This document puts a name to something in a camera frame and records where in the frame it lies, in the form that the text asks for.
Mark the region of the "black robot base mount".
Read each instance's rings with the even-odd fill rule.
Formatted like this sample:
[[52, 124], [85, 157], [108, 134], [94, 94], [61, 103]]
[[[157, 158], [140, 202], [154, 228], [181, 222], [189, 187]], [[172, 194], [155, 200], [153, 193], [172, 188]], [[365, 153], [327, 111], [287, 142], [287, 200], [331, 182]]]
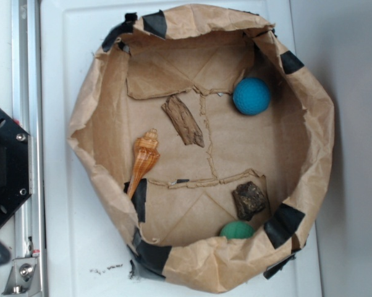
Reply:
[[29, 134], [0, 109], [0, 228], [31, 196]]

